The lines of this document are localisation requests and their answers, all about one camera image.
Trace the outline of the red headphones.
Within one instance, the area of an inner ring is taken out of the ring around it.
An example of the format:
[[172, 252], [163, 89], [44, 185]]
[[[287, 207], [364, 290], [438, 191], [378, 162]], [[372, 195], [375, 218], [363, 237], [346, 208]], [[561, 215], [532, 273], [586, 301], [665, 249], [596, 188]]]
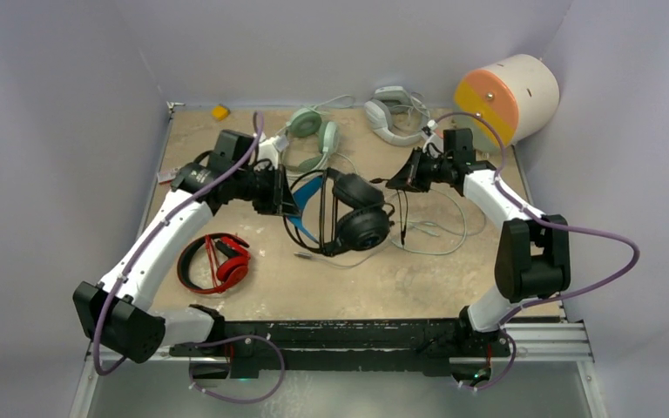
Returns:
[[[224, 293], [240, 283], [249, 271], [250, 245], [238, 235], [210, 233], [189, 243], [176, 264], [179, 283], [192, 293], [209, 295]], [[211, 271], [212, 286], [203, 288], [191, 279], [191, 263], [199, 250], [205, 250]]]

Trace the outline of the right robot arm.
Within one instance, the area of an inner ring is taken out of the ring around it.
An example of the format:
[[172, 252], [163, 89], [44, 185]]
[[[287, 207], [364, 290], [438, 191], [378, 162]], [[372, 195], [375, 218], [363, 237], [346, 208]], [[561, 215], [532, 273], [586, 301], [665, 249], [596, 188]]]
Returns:
[[475, 204], [500, 230], [494, 266], [495, 284], [462, 314], [454, 342], [465, 354], [485, 347], [488, 332], [508, 320], [525, 301], [547, 300], [571, 283], [569, 237], [561, 215], [547, 215], [513, 192], [487, 160], [479, 160], [469, 128], [448, 129], [441, 145], [429, 140], [415, 148], [386, 183], [391, 190], [428, 192], [435, 183], [449, 185]]

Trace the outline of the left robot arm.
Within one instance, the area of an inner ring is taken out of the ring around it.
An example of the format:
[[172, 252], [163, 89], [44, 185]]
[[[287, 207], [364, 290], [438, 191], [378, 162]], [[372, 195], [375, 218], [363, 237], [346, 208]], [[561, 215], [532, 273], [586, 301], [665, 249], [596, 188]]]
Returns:
[[256, 170], [249, 161], [264, 132], [252, 136], [224, 130], [206, 165], [189, 164], [172, 182], [159, 212], [121, 261], [96, 283], [81, 282], [72, 296], [81, 326], [91, 339], [93, 366], [100, 375], [103, 347], [122, 361], [142, 363], [165, 346], [188, 344], [204, 356], [226, 342], [222, 316], [200, 305], [165, 313], [151, 310], [159, 286], [182, 250], [213, 215], [232, 200], [245, 200], [263, 215], [297, 216], [283, 167]]

